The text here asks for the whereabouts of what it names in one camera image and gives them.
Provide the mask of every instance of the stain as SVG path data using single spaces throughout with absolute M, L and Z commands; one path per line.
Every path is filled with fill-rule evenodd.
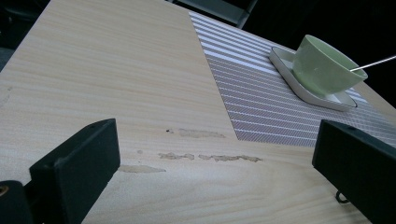
M 11 91 L 12 91 L 12 87 L 8 87 L 6 91 L 5 90 L 0 91 L 0 97 L 2 97 L 2 99 L 0 99 L 0 107 L 2 107 L 8 102 Z
M 186 159 L 190 159 L 191 161 L 194 160 L 194 155 L 192 154 L 184 154 L 184 156 L 178 156 L 175 153 L 170 152 L 167 154 L 159 153 L 158 155 L 160 156 L 160 159 L 180 160 L 186 158 Z
M 262 161 L 262 159 L 260 159 L 260 158 L 249 157 L 249 156 L 245 156 L 245 155 L 234 156 L 234 157 L 231 157 L 231 156 L 214 156 L 214 155 L 212 155 L 212 156 L 199 155 L 198 157 L 201 158 L 202 160 L 206 160 L 206 161 L 208 161 L 210 159 L 214 159 L 215 161 L 237 161 L 239 159 L 242 159 L 242 160 L 245 160 L 245 161 L 254 161 L 254 162 Z
M 215 138 L 225 138 L 221 133 L 209 132 L 209 131 L 199 131 L 199 130 L 187 130 L 179 129 L 179 134 L 182 137 L 193 137 L 193 138 L 205 138 L 205 137 L 215 137 Z
M 164 169 L 155 168 L 147 165 L 121 165 L 119 171 L 125 173 L 136 173 L 136 174 L 166 172 L 166 170 Z

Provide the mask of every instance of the chipped wood surface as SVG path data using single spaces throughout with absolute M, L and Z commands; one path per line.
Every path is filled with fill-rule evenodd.
M 0 178 L 23 184 L 82 127 L 116 119 L 121 167 L 85 223 L 367 222 L 334 199 L 313 148 L 236 139 L 188 11 L 165 1 L 50 1 L 0 94 Z

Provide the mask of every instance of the metal utensil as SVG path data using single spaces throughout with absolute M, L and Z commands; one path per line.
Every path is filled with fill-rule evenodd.
M 379 63 L 384 63 L 384 62 L 387 62 L 387 61 L 390 61 L 390 60 L 393 60 L 393 59 L 396 59 L 396 55 L 393 55 L 391 57 L 388 57 L 388 58 L 386 58 L 384 60 L 381 60 L 381 61 L 378 61 L 378 62 L 375 62 L 375 63 L 369 63 L 369 64 L 366 64 L 364 66 L 360 66 L 360 67 L 357 67 L 357 68 L 352 68 L 349 71 L 354 72 L 354 71 L 357 71 L 357 70 L 360 70 L 360 69 L 363 69 L 363 68 L 366 68 L 366 67 L 371 67 L 373 65 L 376 65 L 376 64 L 379 64 Z

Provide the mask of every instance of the rectangular saucer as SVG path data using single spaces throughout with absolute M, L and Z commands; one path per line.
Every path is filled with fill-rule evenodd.
M 311 104 L 330 108 L 338 111 L 348 111 L 351 108 L 356 108 L 356 102 L 345 92 L 340 91 L 329 95 L 316 95 L 308 91 L 300 82 L 294 77 L 291 72 L 294 52 L 272 47 L 270 53 L 270 61 L 274 67 L 285 79 L 294 93 L 303 101 Z

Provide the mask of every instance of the striped placemat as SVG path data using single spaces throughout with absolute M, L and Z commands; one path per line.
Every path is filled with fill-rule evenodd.
M 190 14 L 239 140 L 314 147 L 322 119 L 352 125 L 396 147 L 396 129 L 353 89 L 358 108 L 339 112 L 298 98 L 268 59 L 258 36 Z

